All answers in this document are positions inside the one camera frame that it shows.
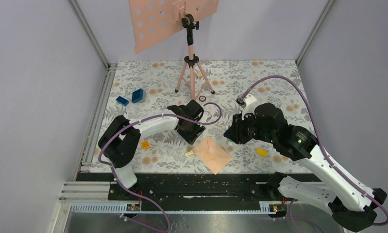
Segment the tan paper envelope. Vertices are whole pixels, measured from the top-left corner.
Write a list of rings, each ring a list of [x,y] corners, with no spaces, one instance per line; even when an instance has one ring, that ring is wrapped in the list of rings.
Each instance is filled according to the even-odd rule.
[[[232,157],[209,136],[192,150],[215,175],[232,161]]]

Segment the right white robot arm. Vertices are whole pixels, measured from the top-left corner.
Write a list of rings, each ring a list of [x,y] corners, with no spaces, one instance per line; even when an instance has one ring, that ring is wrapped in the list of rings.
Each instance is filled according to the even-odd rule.
[[[362,192],[355,189],[344,179],[349,174],[346,171],[339,174],[337,162],[323,154],[317,138],[304,127],[288,124],[283,112],[271,103],[257,106],[253,113],[235,114],[223,135],[236,144],[246,144],[252,139],[271,143],[282,156],[309,169],[326,188],[275,172],[267,182],[268,197],[278,200],[283,196],[315,206],[352,232],[372,226],[377,217],[375,208],[387,198],[380,188],[361,186]]]

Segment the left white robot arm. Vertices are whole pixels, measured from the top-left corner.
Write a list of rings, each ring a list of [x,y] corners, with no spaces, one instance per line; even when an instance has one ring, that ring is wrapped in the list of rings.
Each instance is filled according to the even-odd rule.
[[[205,127],[198,124],[204,109],[196,101],[186,105],[171,105],[161,114],[131,123],[123,115],[114,118],[98,141],[102,154],[114,169],[115,178],[122,183],[120,193],[128,200],[138,195],[137,177],[131,161],[140,141],[149,136],[175,130],[188,144],[193,145]]]

